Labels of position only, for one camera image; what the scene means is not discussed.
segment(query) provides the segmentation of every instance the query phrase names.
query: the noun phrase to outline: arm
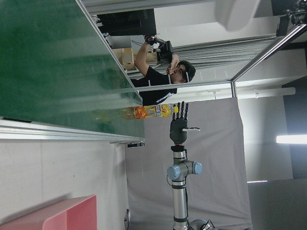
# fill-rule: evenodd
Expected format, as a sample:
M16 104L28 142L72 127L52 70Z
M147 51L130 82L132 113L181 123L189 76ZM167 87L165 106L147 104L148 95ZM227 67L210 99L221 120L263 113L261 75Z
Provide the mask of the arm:
M179 56L177 54L173 54L172 55L172 62L171 62L171 64L169 64L169 66L166 70L166 73L167 74L174 73L174 68L178 64L178 62L179 62Z
M140 48L138 52L138 56L134 60L134 65L138 70L141 72L141 74L146 77L147 70L149 68L149 65L146 63L147 53L149 50L149 44L144 43L142 47Z

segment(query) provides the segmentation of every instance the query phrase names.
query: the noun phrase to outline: black t-shirt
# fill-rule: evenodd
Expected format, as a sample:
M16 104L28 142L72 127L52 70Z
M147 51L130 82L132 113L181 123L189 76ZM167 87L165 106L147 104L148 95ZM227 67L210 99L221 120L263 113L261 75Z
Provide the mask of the black t-shirt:
M150 85L168 85L169 78L167 75L161 74L149 67L146 73L146 77L139 80L131 79L135 87L143 87ZM177 89L165 89L165 90L153 90L153 91L142 91L140 96L143 98L143 105L155 105L160 104L167 98L177 93Z

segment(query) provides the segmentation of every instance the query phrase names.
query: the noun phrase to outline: white backdrop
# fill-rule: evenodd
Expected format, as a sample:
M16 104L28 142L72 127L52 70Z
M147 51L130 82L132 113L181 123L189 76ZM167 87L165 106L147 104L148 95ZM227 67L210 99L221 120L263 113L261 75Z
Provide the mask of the white backdrop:
M243 126L236 98L189 103L190 131L184 143L201 175L187 178L189 220L211 221L218 229L252 229L246 179ZM130 230L171 230L173 164L171 117L145 119L145 147L126 148Z

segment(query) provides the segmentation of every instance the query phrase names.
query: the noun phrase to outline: glass panel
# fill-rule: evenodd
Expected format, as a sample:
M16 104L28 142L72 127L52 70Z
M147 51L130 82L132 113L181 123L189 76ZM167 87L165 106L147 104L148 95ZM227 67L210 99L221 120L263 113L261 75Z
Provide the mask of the glass panel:
M0 116L144 136L127 112L140 97L75 0L3 0L0 14Z

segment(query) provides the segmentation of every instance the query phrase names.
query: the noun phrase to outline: ceiling light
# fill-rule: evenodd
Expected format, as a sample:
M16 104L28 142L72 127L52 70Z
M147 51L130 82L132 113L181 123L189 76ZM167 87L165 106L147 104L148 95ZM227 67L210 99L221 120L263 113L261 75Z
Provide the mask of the ceiling light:
M307 135L277 136L276 143L281 144L307 144Z
M248 184L250 184L250 183L262 183L262 182L267 182L267 181L248 181Z

